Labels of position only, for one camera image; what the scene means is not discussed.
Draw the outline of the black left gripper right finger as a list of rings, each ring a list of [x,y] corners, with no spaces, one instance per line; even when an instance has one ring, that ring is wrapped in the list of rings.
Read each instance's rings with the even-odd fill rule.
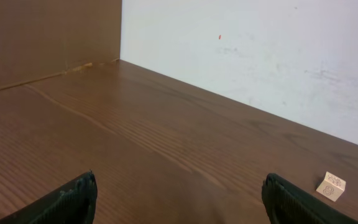
[[[263,181],[262,201],[272,224],[358,224],[275,173]]]

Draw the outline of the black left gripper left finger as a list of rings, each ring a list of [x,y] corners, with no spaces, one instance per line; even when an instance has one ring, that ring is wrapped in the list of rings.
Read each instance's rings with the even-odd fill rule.
[[[89,170],[0,219],[0,224],[92,224],[97,196],[96,179]]]

